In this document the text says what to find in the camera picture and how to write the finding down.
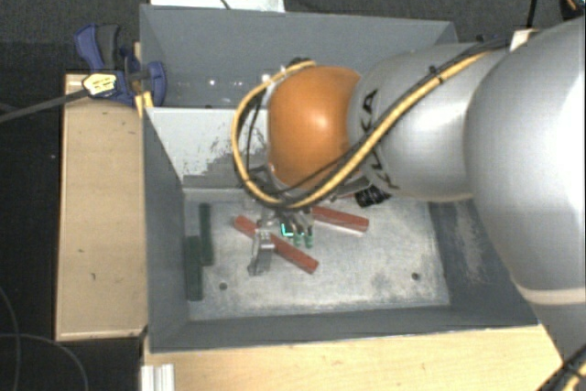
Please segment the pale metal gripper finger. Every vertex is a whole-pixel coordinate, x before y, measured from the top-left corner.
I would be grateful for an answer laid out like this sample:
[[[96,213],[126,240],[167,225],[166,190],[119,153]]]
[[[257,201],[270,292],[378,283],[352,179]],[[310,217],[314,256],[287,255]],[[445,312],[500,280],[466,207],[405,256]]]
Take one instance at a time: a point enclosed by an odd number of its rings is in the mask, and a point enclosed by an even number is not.
[[[258,234],[258,250],[256,259],[256,273],[263,275],[270,271],[272,255],[275,251],[275,244],[269,232]]]
[[[259,276],[263,272],[262,247],[262,235],[259,232],[256,232],[253,237],[251,259],[249,265],[247,266],[247,272],[249,276]]]

